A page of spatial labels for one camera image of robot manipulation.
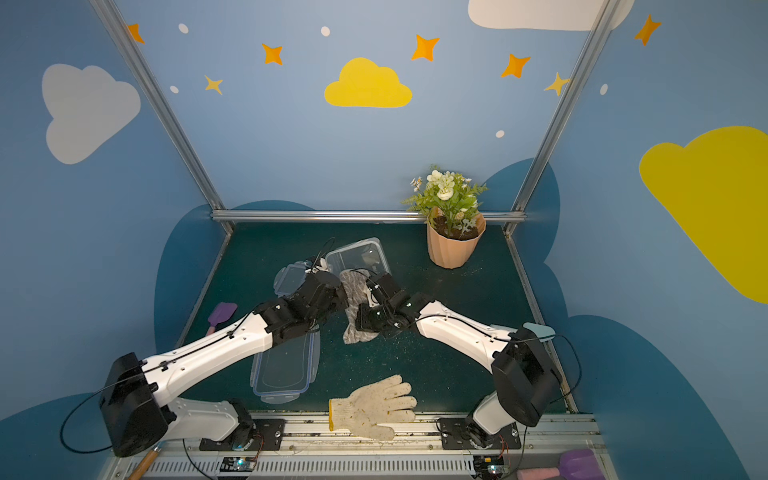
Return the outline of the large lunch box lid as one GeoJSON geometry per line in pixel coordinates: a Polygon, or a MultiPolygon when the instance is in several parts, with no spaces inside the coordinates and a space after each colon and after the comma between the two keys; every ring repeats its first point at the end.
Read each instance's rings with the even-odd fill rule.
{"type": "Polygon", "coordinates": [[[295,338],[254,356],[250,385],[264,403],[292,402],[315,381],[320,361],[319,331],[295,338]]]}

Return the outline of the small lunch box lid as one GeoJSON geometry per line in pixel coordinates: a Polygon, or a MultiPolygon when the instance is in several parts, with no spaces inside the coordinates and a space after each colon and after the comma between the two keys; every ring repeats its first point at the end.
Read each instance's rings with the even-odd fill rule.
{"type": "Polygon", "coordinates": [[[275,276],[273,290],[277,297],[295,293],[304,283],[310,269],[309,261],[298,261],[283,267],[275,276]]]}

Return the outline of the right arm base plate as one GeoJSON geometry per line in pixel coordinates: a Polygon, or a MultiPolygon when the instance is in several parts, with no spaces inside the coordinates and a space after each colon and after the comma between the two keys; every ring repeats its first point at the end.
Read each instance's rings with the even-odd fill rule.
{"type": "Polygon", "coordinates": [[[489,434],[469,418],[441,417],[436,427],[444,450],[518,450],[522,448],[522,436],[517,424],[503,427],[498,433],[489,434]]]}

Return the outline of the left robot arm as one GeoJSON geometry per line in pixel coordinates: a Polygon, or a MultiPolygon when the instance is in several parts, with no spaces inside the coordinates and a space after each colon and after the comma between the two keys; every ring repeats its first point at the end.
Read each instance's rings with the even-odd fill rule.
{"type": "Polygon", "coordinates": [[[144,360],[133,353],[118,358],[99,401],[113,453],[127,457],[160,441],[170,430],[170,403],[190,387],[308,333],[346,307],[337,276],[310,273],[293,294],[260,304],[226,330],[144,360]]]}

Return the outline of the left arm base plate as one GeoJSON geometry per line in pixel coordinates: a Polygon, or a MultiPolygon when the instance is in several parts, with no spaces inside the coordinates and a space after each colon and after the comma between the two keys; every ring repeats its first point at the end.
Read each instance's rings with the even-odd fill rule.
{"type": "Polygon", "coordinates": [[[250,419],[241,422],[223,440],[202,439],[201,451],[277,451],[281,447],[284,419],[250,419]]]}

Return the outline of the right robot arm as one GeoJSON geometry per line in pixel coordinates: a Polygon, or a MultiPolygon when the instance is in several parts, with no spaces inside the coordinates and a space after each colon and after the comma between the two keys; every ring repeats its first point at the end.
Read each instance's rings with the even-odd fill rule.
{"type": "Polygon", "coordinates": [[[388,273],[348,270],[342,284],[353,332],[384,336],[415,331],[466,355],[491,374],[494,391],[449,434],[459,445],[489,448],[506,427],[536,426],[556,400],[562,375],[544,346],[555,337],[552,328],[482,324],[430,295],[406,292],[388,273]]]}

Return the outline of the large clear lunch box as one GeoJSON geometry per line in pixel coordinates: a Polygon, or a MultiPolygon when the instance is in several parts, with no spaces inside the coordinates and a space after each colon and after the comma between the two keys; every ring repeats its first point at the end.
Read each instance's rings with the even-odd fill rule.
{"type": "Polygon", "coordinates": [[[383,246],[376,237],[332,250],[323,257],[321,265],[335,275],[354,269],[370,270],[374,274],[391,272],[383,246]]]}

